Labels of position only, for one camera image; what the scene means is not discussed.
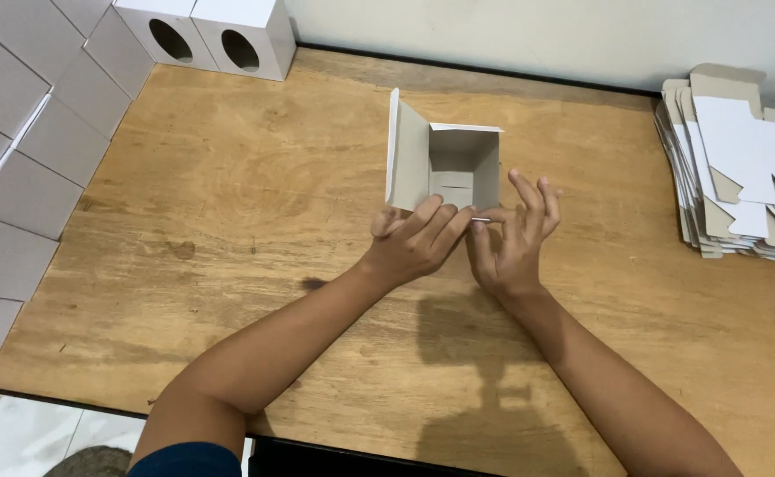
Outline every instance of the white wall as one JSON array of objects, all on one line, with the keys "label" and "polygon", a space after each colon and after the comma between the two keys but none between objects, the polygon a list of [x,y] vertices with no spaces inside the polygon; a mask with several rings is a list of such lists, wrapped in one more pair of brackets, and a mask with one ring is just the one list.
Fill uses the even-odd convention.
[{"label": "white wall", "polygon": [[298,39],[658,91],[711,62],[766,71],[775,0],[286,0]]}]

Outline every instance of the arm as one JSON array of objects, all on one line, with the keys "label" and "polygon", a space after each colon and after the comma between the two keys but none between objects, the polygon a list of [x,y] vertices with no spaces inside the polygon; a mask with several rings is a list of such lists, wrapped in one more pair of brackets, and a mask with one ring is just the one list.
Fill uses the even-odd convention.
[{"label": "arm", "polygon": [[407,220],[373,223],[371,248],[315,292],[215,344],[163,390],[131,461],[182,442],[243,455],[246,415],[273,402],[346,329],[389,291],[433,273],[467,229],[473,211],[426,199]]},{"label": "arm", "polygon": [[740,476],[696,419],[587,331],[541,285],[540,246],[560,221],[558,192],[545,178],[536,187],[516,170],[509,179],[526,209],[481,214],[503,222],[499,254],[490,249],[488,229],[473,224],[472,259],[479,284],[529,331],[630,475]]}]

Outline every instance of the wooden tabletop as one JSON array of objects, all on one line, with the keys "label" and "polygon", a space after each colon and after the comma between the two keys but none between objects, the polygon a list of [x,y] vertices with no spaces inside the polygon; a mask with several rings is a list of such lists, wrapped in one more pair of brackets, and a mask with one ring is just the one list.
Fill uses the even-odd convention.
[{"label": "wooden tabletop", "polygon": [[[505,171],[565,191],[542,279],[585,326],[775,475],[775,263],[679,240],[654,100],[299,49],[285,82],[159,64],[0,353],[0,388],[145,413],[229,333],[331,279],[384,199],[388,96],[498,125]],[[259,433],[505,475],[623,475],[459,248],[367,312]]]}]

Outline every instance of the blue shirt sleeve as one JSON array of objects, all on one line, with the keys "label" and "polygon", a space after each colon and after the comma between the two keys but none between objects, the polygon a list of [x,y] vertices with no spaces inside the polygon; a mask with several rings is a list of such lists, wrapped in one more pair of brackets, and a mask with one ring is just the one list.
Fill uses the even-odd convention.
[{"label": "blue shirt sleeve", "polygon": [[185,442],[140,459],[126,477],[243,477],[240,461],[223,446]]}]

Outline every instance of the white tile floor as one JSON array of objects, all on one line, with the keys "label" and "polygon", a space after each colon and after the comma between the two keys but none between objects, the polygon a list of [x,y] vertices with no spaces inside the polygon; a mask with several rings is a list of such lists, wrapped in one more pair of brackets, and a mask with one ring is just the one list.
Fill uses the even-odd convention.
[{"label": "white tile floor", "polygon": [[[0,395],[0,477],[42,477],[92,446],[134,451],[146,421]],[[247,450],[252,440],[246,439]],[[248,460],[243,475],[248,475]]]}]

